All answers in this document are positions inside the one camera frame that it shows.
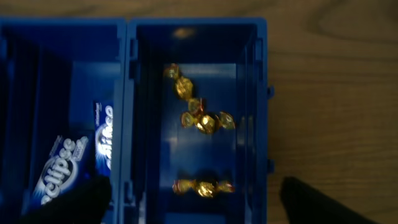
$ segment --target bin compartment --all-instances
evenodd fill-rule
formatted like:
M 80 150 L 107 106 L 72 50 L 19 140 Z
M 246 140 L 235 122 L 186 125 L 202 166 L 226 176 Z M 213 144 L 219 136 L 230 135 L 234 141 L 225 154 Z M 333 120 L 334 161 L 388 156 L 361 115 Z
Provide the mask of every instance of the bin compartment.
M 134 82 L 135 92 L 124 93 L 121 223 L 266 222 L 266 44 L 262 19 L 129 24 L 125 89 Z M 187 102 L 163 77 L 170 63 L 191 79 L 207 111 L 230 113 L 237 128 L 213 135 L 182 128 Z M 172 190 L 177 179 L 229 180 L 236 191 L 212 199 L 193 191 L 179 196 Z
M 120 148 L 125 35 L 123 20 L 0 20 L 1 81 L 7 83 L 0 206 L 8 219 L 28 211 L 57 135 L 94 134 L 94 100 L 115 99 L 113 143 Z M 119 166 L 113 164 L 115 184 Z

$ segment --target storage bin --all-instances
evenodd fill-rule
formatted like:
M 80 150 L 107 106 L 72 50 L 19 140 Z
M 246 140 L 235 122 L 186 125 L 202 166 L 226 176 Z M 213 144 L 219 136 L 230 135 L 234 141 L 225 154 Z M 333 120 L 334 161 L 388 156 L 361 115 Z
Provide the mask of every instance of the storage bin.
M 267 33 L 263 19 L 134 19 L 127 29 L 120 223 L 265 223 Z M 182 128 L 187 102 L 162 76 L 177 63 L 206 98 L 231 113 L 236 130 Z M 172 190 L 177 179 L 230 180 L 213 199 Z
M 264 19 L 0 19 L 0 212 L 28 211 L 59 134 L 94 130 L 94 100 L 114 100 L 112 201 L 103 222 L 267 221 Z M 177 63 L 235 130 L 183 129 L 187 104 L 163 70 Z M 229 180 L 235 193 L 177 196 L 176 179 Z
M 57 135 L 94 130 L 93 100 L 114 99 L 120 148 L 125 37 L 122 19 L 0 19 L 2 222 L 27 211 Z

